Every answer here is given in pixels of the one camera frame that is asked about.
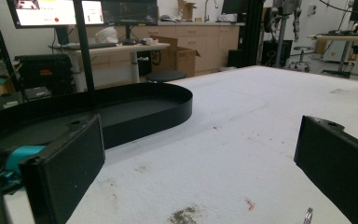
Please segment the open cardboard box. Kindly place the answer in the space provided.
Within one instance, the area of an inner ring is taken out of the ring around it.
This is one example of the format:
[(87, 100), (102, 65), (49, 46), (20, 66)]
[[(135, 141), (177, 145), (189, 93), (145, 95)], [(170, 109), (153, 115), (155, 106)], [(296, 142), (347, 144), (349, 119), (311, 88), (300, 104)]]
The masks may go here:
[(159, 44), (169, 44), (165, 49), (151, 50), (151, 68), (153, 72), (177, 70), (189, 77), (195, 76), (196, 58), (200, 54), (195, 49), (178, 46), (178, 39), (165, 36), (153, 36)]

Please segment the black oval tray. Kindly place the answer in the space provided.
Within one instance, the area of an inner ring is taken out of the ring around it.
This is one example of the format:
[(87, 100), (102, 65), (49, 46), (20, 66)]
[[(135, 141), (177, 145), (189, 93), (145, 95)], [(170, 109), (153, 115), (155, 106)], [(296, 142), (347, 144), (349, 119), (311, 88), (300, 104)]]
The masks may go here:
[(116, 147), (187, 121), (193, 93), (168, 83), (138, 83), (53, 96), (0, 111), (0, 153), (46, 145), (71, 123), (98, 114), (105, 148)]

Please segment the black metal column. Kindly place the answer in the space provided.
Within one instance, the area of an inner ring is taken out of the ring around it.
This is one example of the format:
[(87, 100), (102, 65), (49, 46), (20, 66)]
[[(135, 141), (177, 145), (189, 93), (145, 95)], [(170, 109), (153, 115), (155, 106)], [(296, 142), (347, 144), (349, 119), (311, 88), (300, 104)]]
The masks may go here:
[(227, 65), (236, 68), (256, 65), (265, 0), (239, 0), (237, 18), (245, 25), (240, 27), (238, 48), (228, 52)]

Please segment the black slanted stand pole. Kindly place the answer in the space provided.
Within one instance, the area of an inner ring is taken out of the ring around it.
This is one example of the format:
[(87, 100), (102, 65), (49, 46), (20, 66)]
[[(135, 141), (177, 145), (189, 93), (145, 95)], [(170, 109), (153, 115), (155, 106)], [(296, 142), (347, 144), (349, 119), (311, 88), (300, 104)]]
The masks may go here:
[(12, 81), (12, 84), (14, 86), (14, 90), (15, 91), (20, 91), (20, 86), (19, 86), (19, 83), (18, 83), (18, 80), (16, 78), (16, 71), (11, 63), (11, 60), (10, 60), (10, 57), (9, 57), (9, 54), (8, 54), (8, 51), (7, 51), (7, 47), (6, 47), (6, 43), (5, 43), (5, 40), (4, 40), (4, 37), (2, 35), (2, 32), (0, 30), (0, 50), (1, 50), (1, 53), (2, 53), (2, 58), (3, 58), (3, 62), (7, 68), (7, 71), (8, 71), (8, 76), (10, 78), (10, 80)]

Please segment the metal stool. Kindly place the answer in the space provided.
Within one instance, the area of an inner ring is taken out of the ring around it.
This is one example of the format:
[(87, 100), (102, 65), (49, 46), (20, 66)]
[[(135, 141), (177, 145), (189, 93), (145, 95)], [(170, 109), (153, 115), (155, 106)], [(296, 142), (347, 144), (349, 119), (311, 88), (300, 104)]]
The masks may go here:
[(313, 47), (306, 47), (306, 46), (294, 47), (294, 50), (300, 51), (299, 60), (296, 62), (290, 62), (288, 65), (288, 68), (294, 67), (295, 69), (298, 69), (298, 67), (301, 65), (304, 67), (305, 72), (309, 72), (310, 71), (310, 63), (304, 61), (304, 55), (305, 55), (306, 50), (312, 50), (312, 49), (313, 49)]

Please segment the white standing desk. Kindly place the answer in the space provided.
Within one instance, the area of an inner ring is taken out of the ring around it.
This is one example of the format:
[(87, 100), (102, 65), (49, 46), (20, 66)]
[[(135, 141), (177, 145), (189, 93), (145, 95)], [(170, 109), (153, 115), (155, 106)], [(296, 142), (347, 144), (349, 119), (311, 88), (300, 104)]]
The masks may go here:
[[(128, 53), (131, 58), (131, 80), (133, 83), (139, 83), (139, 68), (138, 68), (138, 57), (139, 51), (150, 51), (156, 49), (165, 49), (169, 44), (155, 44), (155, 45), (132, 45), (132, 46), (120, 46), (99, 49), (89, 49), (89, 55), (91, 56), (104, 56), (113, 55), (120, 53)], [(85, 73), (83, 68), (83, 61), (80, 51), (80, 45), (73, 46), (55, 46), (52, 49), (63, 49), (66, 54), (69, 55), (72, 64), (72, 70), (74, 72), (74, 81), (76, 84), (76, 91), (83, 92), (87, 91), (87, 84), (85, 79)]]

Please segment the lit computer monitor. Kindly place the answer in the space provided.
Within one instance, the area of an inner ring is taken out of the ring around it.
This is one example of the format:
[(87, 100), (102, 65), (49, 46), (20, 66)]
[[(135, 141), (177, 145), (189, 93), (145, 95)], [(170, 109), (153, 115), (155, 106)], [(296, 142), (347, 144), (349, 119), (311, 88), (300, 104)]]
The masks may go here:
[[(80, 0), (87, 25), (103, 24), (99, 1)], [(7, 0), (16, 28), (48, 28), (76, 25), (74, 0)]]

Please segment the white crumpled cloth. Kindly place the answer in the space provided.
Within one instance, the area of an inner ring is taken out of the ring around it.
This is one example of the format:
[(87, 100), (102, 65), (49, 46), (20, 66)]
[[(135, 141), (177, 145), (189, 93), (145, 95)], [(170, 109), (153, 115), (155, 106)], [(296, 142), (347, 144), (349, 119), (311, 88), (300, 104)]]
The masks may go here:
[(100, 43), (117, 43), (117, 30), (114, 27), (106, 27), (95, 34)]

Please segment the black metal stand post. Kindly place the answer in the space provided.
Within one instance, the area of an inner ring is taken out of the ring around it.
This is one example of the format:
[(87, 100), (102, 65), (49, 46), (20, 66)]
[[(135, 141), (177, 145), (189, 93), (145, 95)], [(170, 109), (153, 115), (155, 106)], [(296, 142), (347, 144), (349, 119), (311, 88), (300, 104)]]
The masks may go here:
[(74, 10), (76, 14), (76, 27), (80, 43), (80, 51), (83, 61), (83, 68), (89, 92), (95, 91), (92, 67), (90, 62), (90, 49), (87, 37), (87, 30), (85, 27), (84, 13), (82, 7), (82, 0), (73, 0)]

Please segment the grey robot on stand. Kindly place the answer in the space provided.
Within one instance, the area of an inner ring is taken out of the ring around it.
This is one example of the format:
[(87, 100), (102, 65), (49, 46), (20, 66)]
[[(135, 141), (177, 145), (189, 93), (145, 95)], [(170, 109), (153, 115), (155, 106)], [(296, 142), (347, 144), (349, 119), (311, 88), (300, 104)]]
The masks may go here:
[(275, 64), (274, 67), (279, 68), (281, 66), (280, 60), (282, 55), (282, 46), (284, 40), (284, 34), (286, 30), (286, 23), (290, 15), (294, 15), (293, 21), (293, 32), (295, 34), (295, 41), (298, 40), (299, 33), (299, 17), (301, 15), (302, 0), (273, 0), (271, 14), (272, 19), (276, 21), (277, 19), (281, 20), (278, 45), (275, 55)]

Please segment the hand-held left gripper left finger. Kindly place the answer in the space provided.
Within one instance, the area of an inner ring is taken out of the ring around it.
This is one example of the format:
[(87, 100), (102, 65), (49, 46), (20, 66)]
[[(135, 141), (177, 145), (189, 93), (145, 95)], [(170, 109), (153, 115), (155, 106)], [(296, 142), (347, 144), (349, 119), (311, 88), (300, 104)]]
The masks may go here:
[(36, 224), (65, 224), (105, 161), (98, 115), (86, 116), (19, 163)]

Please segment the small shiny metal piece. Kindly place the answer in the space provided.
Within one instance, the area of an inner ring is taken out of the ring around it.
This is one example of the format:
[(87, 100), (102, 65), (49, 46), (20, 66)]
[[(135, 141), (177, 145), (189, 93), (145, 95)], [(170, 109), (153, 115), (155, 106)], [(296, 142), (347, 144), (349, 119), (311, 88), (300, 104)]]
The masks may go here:
[(303, 224), (310, 224), (312, 220), (312, 216), (313, 216), (313, 209), (309, 207), (304, 217)]

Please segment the dark computer monitor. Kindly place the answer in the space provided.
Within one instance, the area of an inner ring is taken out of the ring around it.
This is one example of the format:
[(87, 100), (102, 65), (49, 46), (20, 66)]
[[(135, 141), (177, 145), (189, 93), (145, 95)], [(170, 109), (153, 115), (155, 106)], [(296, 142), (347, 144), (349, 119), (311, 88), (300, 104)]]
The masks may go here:
[(102, 0), (103, 21), (114, 25), (157, 25), (157, 0)]

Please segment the black equipment case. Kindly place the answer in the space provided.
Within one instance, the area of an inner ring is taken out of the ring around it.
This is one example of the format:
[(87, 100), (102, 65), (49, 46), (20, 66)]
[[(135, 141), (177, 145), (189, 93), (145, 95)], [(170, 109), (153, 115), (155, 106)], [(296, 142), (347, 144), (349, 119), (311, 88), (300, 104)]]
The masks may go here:
[(16, 56), (20, 88), (46, 87), (53, 95), (73, 92), (72, 64), (65, 54)]

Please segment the teal and black tool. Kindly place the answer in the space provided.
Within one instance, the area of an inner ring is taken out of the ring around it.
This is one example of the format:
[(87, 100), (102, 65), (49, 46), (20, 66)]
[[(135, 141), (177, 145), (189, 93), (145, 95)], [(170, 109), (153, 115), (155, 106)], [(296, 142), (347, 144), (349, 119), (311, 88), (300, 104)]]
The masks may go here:
[(10, 147), (0, 153), (0, 187), (4, 194), (14, 194), (23, 187), (19, 163), (44, 148), (45, 146)]

